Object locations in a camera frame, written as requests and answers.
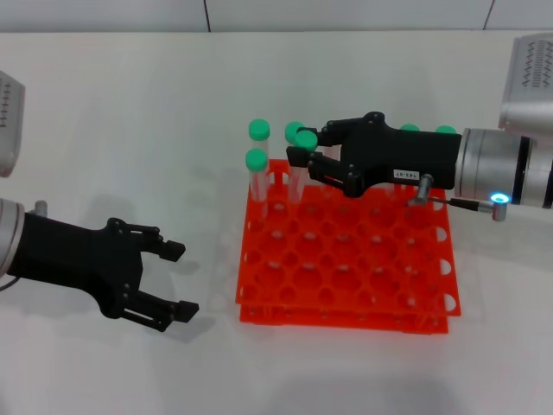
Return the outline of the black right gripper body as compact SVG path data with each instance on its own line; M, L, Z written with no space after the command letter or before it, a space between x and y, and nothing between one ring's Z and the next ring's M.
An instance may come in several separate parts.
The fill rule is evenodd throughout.
M454 187L460 134L398 130L382 112L340 120L338 132L348 197L383 182L416 185L424 175L433 178L434 188Z

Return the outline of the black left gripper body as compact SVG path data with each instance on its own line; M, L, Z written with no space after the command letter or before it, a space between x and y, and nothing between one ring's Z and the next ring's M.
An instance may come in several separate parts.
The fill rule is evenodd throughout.
M101 229L24 216L9 275L89 294L112 319L140 312L145 228L111 218Z

